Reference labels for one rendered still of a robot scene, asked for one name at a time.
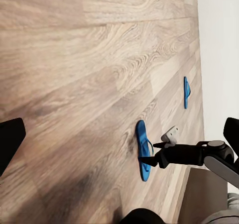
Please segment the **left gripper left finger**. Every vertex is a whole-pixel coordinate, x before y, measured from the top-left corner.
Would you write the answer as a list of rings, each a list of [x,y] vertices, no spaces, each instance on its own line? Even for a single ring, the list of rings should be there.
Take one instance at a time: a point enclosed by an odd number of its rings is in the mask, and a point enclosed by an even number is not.
[[[0,123],[0,177],[26,136],[22,118]]]

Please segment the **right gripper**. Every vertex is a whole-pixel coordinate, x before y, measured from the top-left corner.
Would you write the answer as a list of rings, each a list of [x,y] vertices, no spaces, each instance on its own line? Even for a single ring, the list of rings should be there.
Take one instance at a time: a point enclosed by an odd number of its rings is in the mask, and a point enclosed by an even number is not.
[[[159,167],[162,169],[165,169],[169,163],[187,165],[185,162],[184,151],[188,144],[176,144],[175,146],[165,148],[164,145],[166,144],[167,141],[153,144],[152,147],[161,148],[159,152],[157,152],[155,156],[139,157],[138,160],[153,167],[156,167],[159,163]]]

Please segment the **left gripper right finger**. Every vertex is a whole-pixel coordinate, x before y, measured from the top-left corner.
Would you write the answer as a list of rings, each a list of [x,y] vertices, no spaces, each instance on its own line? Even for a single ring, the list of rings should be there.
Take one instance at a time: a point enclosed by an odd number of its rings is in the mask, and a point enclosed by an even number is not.
[[[228,117],[223,135],[239,158],[239,119]]]

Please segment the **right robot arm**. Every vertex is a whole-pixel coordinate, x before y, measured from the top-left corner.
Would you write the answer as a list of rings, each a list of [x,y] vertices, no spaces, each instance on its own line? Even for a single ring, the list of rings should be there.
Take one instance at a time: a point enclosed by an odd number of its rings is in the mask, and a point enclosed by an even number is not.
[[[155,156],[139,157],[142,163],[165,169],[169,163],[203,166],[221,176],[239,189],[239,158],[234,162],[234,151],[224,141],[199,141],[197,145],[177,144],[179,133],[173,126],[162,137],[162,143],[152,147],[161,148]]]

